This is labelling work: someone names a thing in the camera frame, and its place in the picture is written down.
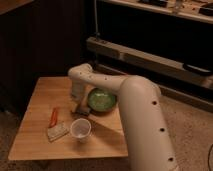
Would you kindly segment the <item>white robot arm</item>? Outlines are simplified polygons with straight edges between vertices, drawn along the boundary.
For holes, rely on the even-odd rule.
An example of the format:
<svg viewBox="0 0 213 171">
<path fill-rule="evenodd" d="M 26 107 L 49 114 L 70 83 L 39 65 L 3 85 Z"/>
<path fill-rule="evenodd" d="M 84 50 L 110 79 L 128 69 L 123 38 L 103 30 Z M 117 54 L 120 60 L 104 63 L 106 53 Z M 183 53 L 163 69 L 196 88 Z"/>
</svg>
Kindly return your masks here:
<svg viewBox="0 0 213 171">
<path fill-rule="evenodd" d="M 180 171 L 155 83 L 137 75 L 95 73 L 88 63 L 70 68 L 68 76 L 71 97 L 77 103 L 83 100 L 87 84 L 118 97 L 131 171 Z"/>
</svg>

